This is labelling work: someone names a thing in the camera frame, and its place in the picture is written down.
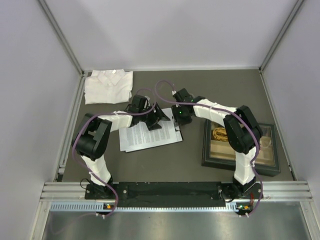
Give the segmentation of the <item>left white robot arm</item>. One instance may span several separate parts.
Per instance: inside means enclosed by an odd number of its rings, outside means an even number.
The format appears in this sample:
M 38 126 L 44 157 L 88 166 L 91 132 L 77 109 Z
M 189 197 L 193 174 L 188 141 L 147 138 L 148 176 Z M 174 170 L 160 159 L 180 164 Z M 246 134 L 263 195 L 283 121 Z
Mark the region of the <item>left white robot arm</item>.
M 87 191 L 105 199 L 113 194 L 112 175 L 104 159 L 111 132 L 133 127 L 140 122 L 145 123 L 149 131 L 158 130 L 162 128 L 160 121 L 170 120 L 157 103 L 148 103 L 147 106 L 129 104 L 123 111 L 97 117 L 93 113 L 86 113 L 71 146 L 88 168 L 90 180 Z

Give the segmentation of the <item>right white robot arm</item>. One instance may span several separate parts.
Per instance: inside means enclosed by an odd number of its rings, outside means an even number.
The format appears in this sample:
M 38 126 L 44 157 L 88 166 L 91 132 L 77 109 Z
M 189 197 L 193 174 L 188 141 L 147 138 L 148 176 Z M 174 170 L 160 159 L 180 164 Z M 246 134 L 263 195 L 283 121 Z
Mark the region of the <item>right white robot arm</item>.
M 229 145 L 235 151 L 233 192 L 245 198 L 256 183 L 255 163 L 260 151 L 262 130 L 249 107 L 227 107 L 188 93 L 174 92 L 176 104 L 172 106 L 174 119 L 179 125 L 203 118 L 223 126 Z

